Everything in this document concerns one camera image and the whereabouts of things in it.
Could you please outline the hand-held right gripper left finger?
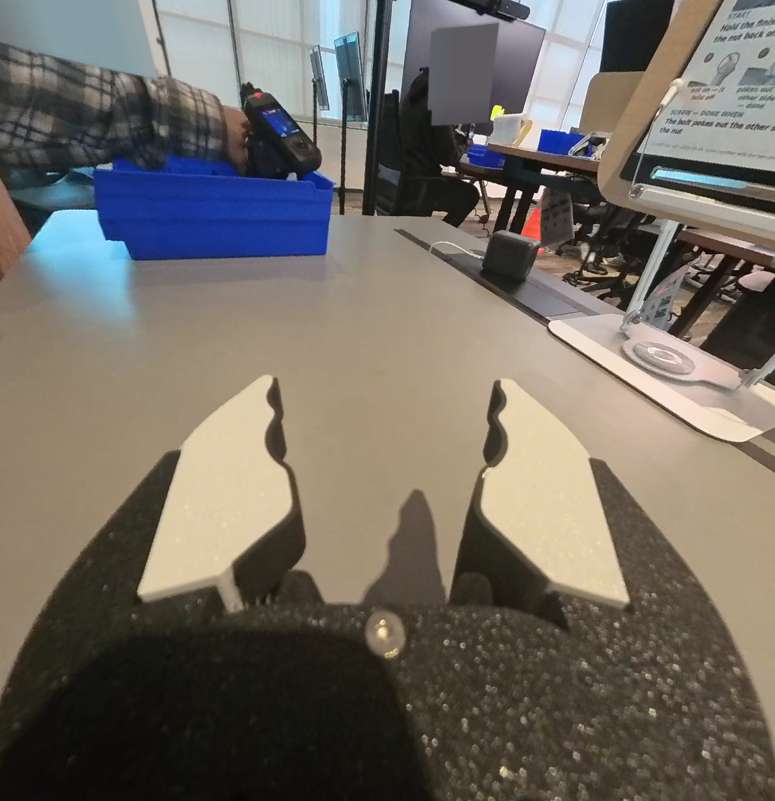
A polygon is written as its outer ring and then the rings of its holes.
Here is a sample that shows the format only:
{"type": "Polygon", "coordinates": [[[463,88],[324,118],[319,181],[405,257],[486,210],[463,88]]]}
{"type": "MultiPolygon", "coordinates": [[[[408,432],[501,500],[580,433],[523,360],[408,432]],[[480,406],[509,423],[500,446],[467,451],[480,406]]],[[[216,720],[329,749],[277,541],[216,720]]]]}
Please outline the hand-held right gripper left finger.
{"type": "Polygon", "coordinates": [[[184,440],[137,588],[142,602],[209,589],[239,613],[296,566],[306,535],[282,421],[279,381],[262,375],[184,440]]]}

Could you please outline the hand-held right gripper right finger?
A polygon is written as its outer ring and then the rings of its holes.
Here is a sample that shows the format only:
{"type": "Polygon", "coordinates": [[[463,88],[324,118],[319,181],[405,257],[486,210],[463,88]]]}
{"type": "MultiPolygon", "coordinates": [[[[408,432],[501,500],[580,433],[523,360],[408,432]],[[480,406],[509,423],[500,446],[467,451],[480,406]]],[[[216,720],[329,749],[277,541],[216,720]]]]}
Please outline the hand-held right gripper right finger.
{"type": "Polygon", "coordinates": [[[487,420],[450,602],[561,610],[568,597],[627,609],[629,591],[587,450],[508,378],[494,382],[487,420]]]}

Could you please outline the person's left forearm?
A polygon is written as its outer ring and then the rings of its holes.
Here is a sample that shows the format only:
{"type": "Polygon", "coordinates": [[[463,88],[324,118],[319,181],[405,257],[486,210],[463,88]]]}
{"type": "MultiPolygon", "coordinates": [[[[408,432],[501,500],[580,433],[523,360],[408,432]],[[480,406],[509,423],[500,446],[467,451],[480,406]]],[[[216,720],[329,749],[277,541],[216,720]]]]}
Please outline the person's left forearm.
{"type": "Polygon", "coordinates": [[[0,168],[64,171],[169,155],[220,162],[220,100],[170,77],[147,78],[0,43],[0,168]]]}

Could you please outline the person's left hand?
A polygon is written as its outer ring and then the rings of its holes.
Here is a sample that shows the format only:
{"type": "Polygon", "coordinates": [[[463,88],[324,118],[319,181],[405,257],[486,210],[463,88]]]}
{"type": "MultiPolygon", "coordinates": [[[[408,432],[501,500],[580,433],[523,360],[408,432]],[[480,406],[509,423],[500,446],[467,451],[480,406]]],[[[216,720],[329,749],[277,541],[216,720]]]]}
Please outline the person's left hand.
{"type": "Polygon", "coordinates": [[[225,131],[224,159],[238,175],[247,173],[247,140],[252,133],[251,122],[239,108],[222,106],[225,131]]]}

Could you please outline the tablet on stand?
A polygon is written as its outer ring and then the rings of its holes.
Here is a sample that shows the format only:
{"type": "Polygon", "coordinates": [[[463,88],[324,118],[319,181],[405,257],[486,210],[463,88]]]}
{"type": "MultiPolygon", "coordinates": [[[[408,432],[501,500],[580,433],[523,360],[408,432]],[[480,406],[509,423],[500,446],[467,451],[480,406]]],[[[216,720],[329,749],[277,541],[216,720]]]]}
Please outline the tablet on stand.
{"type": "Polygon", "coordinates": [[[368,101],[360,33],[355,31],[334,40],[335,61],[340,81],[342,119],[348,123],[367,123],[368,101]]]}
{"type": "Polygon", "coordinates": [[[317,111],[330,111],[327,82],[323,67],[323,52],[320,45],[313,45],[309,53],[312,70],[312,96],[317,111]]]}

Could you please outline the black stand pole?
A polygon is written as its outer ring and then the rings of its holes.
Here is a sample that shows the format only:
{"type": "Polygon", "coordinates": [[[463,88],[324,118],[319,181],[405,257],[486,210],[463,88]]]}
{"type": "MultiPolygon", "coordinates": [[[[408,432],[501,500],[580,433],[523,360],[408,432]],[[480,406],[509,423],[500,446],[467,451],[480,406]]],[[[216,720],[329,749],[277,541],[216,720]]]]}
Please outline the black stand pole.
{"type": "Polygon", "coordinates": [[[375,9],[371,95],[362,191],[362,215],[375,214],[376,183],[379,169],[379,135],[382,123],[393,1],[377,1],[375,9]]]}

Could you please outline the black office chair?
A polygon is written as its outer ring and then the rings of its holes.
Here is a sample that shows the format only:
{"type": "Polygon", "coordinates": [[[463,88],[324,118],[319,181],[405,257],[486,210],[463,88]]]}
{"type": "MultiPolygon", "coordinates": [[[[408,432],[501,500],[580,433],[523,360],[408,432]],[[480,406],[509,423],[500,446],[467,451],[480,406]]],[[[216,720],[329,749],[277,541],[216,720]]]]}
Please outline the black office chair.
{"type": "Polygon", "coordinates": [[[377,146],[376,215],[419,216],[419,196],[405,175],[398,90],[383,96],[377,146]]]}

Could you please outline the white pitcher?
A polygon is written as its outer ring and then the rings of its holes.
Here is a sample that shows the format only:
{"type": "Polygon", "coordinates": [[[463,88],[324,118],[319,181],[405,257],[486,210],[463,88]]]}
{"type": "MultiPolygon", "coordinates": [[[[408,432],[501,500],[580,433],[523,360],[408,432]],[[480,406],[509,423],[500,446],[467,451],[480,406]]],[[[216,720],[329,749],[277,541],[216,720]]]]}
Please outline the white pitcher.
{"type": "Polygon", "coordinates": [[[519,147],[533,129],[533,120],[525,114],[502,114],[493,119],[493,131],[488,136],[489,146],[519,147]]]}

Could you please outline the small printed card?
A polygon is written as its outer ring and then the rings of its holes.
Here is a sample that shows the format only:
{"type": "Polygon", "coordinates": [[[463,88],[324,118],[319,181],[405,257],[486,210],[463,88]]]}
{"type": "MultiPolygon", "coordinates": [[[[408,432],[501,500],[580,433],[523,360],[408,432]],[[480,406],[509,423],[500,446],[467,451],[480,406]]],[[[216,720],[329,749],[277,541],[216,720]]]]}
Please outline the small printed card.
{"type": "Polygon", "coordinates": [[[687,264],[675,268],[651,291],[640,310],[640,322],[661,331],[671,326],[673,306],[689,270],[687,264]]]}

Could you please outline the black webcam bar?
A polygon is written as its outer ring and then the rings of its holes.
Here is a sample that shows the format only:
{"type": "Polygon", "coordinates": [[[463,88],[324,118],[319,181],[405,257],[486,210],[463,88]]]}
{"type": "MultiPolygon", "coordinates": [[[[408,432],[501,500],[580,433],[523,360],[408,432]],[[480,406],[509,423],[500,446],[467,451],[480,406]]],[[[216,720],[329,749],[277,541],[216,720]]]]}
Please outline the black webcam bar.
{"type": "Polygon", "coordinates": [[[453,3],[470,9],[478,15],[489,16],[509,23],[515,20],[526,21],[531,14],[528,5],[517,1],[461,0],[453,1],[453,3]]]}

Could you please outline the large black monitor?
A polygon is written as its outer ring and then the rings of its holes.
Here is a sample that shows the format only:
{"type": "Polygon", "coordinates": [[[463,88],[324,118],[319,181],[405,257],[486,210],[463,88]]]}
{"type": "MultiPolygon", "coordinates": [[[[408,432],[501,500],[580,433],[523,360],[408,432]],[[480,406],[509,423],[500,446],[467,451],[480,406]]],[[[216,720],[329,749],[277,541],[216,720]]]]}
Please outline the large black monitor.
{"type": "Polygon", "coordinates": [[[426,66],[433,125],[474,124],[485,134],[493,106],[523,111],[544,36],[527,20],[509,23],[449,1],[412,1],[401,95],[426,66]]]}

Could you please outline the grey charger box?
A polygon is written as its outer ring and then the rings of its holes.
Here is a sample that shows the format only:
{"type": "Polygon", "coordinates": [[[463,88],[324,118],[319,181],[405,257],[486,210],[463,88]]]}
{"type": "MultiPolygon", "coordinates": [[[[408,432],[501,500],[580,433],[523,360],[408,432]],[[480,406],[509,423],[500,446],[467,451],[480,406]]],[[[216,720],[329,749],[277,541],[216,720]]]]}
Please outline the grey charger box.
{"type": "Polygon", "coordinates": [[[482,269],[488,275],[523,283],[531,273],[541,247],[539,239],[509,230],[494,232],[483,255],[482,269]]]}

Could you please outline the wooden office desk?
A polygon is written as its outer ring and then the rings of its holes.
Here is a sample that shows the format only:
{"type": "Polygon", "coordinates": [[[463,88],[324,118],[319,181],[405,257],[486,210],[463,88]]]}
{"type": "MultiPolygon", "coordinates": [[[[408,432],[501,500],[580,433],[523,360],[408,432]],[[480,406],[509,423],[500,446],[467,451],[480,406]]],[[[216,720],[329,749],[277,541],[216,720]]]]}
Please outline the wooden office desk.
{"type": "Polygon", "coordinates": [[[490,144],[488,150],[504,158],[501,170],[461,162],[457,172],[468,178],[505,188],[494,231],[522,233],[535,195],[551,187],[567,192],[572,200],[603,202],[598,186],[599,163],[588,158],[554,155],[523,147],[490,144]]]}

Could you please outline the clear document stand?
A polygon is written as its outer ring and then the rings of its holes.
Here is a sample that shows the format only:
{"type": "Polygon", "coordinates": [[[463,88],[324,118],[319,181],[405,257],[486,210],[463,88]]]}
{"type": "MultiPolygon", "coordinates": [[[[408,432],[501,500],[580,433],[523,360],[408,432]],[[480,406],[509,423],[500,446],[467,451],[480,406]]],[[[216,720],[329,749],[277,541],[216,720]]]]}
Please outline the clear document stand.
{"type": "MultiPolygon", "coordinates": [[[[607,200],[666,221],[646,273],[657,270],[679,224],[775,251],[775,172],[644,153],[653,124],[683,87],[684,68],[721,3],[682,3],[601,157],[599,184],[607,200]]],[[[647,277],[639,280],[624,316],[628,324],[640,323],[647,277]]],[[[775,355],[763,367],[742,370],[744,385],[765,381],[774,369],[775,355]]]]}

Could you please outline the printed instruction sheet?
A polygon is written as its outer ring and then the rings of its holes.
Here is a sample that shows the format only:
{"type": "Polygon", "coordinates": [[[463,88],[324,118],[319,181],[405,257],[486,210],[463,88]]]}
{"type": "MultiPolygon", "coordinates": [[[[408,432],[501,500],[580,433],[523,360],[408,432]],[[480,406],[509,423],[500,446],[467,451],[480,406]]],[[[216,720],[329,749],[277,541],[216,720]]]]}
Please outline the printed instruction sheet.
{"type": "Polygon", "coordinates": [[[644,153],[775,172],[775,1],[724,1],[644,153]]]}

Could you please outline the brown wooden post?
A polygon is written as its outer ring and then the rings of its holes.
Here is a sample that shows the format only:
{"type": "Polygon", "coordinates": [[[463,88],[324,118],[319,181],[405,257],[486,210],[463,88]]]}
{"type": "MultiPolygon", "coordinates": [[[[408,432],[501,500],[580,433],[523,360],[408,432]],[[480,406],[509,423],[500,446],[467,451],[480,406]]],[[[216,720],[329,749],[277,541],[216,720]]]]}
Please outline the brown wooden post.
{"type": "Polygon", "coordinates": [[[0,284],[30,242],[28,229],[0,177],[0,284]]]}

